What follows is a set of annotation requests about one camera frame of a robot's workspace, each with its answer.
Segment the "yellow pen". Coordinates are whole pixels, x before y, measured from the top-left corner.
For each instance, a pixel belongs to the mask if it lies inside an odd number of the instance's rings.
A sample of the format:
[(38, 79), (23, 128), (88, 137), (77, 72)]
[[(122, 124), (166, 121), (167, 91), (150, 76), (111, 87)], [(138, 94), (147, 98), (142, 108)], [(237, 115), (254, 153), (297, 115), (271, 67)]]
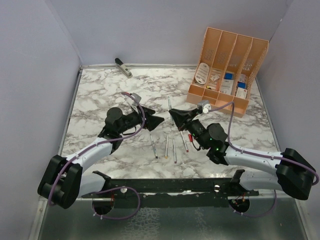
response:
[(168, 151), (169, 151), (169, 134), (166, 135), (165, 139), (165, 159), (168, 159)]

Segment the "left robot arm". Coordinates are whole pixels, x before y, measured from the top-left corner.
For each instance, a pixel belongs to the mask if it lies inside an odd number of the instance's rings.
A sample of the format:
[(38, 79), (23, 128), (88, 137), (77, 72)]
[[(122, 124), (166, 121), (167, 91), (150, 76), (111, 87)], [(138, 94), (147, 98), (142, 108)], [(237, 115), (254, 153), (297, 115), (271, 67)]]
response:
[(83, 149), (68, 156), (53, 156), (43, 174), (37, 193), (48, 203), (69, 208), (77, 197), (94, 192), (106, 197), (111, 190), (108, 182), (93, 175), (84, 179), (82, 174), (94, 163), (114, 153), (128, 136), (124, 133), (136, 126), (153, 131), (165, 119), (155, 115), (147, 107), (123, 114), (118, 107), (110, 108), (106, 113), (105, 125), (98, 137)]

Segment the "blue pen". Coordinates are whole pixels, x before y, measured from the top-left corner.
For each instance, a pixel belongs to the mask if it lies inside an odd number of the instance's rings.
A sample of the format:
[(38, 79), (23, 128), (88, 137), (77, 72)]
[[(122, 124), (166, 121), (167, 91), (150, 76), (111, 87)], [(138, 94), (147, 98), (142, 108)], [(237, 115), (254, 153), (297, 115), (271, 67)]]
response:
[(152, 145), (152, 149), (153, 149), (155, 158), (158, 159), (159, 156), (158, 156), (158, 153), (157, 153), (156, 145), (155, 145), (154, 139), (153, 139), (151, 134), (150, 134), (150, 141), (151, 141), (151, 145)]

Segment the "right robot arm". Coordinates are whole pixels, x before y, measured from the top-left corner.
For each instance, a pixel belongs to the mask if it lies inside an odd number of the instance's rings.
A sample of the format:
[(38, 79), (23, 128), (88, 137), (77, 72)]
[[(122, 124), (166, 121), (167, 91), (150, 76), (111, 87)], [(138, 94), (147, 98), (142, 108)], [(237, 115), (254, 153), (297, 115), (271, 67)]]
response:
[(229, 142), (229, 136), (219, 123), (204, 127), (195, 117), (201, 110), (171, 109), (178, 130), (187, 130), (207, 157), (215, 164), (235, 165), (256, 169), (256, 173), (242, 173), (230, 182), (229, 189), (240, 196), (247, 190), (270, 189), (283, 191), (292, 198), (307, 200), (310, 195), (316, 170), (295, 149), (283, 152), (263, 152), (243, 148)]

